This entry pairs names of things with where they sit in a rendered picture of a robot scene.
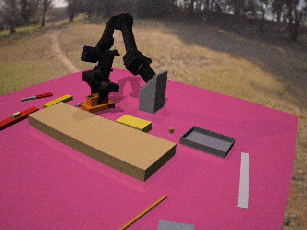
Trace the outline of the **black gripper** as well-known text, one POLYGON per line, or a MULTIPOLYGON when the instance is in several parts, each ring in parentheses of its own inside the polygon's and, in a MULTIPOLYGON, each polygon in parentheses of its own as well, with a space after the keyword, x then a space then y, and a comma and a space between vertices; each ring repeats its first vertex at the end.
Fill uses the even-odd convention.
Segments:
POLYGON ((95 67, 97 71, 101 69, 101 82, 92 81, 87 82, 87 84, 89 84, 91 88, 91 95, 94 93, 98 93, 97 105, 100 105, 110 92, 118 92, 119 85, 117 83, 110 82, 109 75, 110 72, 113 72, 113 69, 111 69, 110 66, 98 64, 95 67))

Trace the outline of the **orange thin bar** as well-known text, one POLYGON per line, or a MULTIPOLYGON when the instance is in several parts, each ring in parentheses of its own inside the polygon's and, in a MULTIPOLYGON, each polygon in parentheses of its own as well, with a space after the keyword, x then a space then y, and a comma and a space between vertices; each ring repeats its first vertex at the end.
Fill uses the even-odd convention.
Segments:
POLYGON ((128 223, 126 223, 125 225, 123 225, 122 227, 120 227, 117 230, 125 230, 126 228, 128 228, 130 225, 132 225, 134 222, 136 222, 137 220, 139 220, 142 216, 144 216, 146 213, 148 213, 149 211, 151 211, 154 207, 156 207, 158 204, 160 204, 162 201, 164 201, 167 198, 167 195, 162 196, 160 199, 158 199, 156 202, 154 202, 153 204, 150 205, 150 207, 146 208, 143 212, 141 212, 139 215, 137 215, 136 217, 134 217, 133 219, 131 219, 130 221, 128 221, 128 223))

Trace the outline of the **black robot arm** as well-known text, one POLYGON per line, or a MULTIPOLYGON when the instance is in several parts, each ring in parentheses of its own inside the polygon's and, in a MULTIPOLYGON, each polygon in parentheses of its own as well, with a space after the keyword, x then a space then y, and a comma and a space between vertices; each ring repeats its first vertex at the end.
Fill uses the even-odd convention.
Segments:
MULTIPOLYGON (((114 44, 114 30, 122 31, 123 41, 126 48, 126 54, 122 57, 125 68, 133 75, 140 75, 147 83, 156 74, 149 66, 152 63, 149 57, 137 50, 137 45, 132 31, 133 17, 130 14, 122 13, 112 16, 106 23, 102 38, 95 47, 85 45, 83 47, 81 61, 99 63, 101 65, 112 66, 114 55, 120 56, 117 50, 111 51, 114 44), (142 65, 143 64, 143 65, 142 65)), ((101 82, 102 72, 96 67, 93 70, 83 71, 82 80, 85 82, 101 82)))

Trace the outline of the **grey flat bar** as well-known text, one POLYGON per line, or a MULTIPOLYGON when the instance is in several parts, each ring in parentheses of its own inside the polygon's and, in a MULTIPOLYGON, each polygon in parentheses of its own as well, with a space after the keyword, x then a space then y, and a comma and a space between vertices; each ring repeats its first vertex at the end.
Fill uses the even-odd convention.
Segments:
POLYGON ((238 208, 248 209, 249 204, 249 153, 241 152, 238 208))

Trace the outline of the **small brown cube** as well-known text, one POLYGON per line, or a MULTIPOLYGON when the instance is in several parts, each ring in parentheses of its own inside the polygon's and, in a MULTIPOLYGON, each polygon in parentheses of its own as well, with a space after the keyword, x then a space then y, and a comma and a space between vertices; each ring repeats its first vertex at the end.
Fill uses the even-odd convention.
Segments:
POLYGON ((174 129, 173 127, 169 127, 169 128, 168 128, 168 132, 169 132, 170 134, 171 134, 171 133, 174 133, 174 130, 175 130, 175 129, 174 129))

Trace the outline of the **tan wooden panel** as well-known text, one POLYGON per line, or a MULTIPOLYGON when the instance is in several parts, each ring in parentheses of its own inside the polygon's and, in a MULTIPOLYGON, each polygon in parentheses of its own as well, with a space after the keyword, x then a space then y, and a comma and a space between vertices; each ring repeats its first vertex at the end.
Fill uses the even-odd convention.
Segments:
POLYGON ((60 102, 28 114, 29 125, 78 152, 145 182, 175 156, 175 142, 60 102))

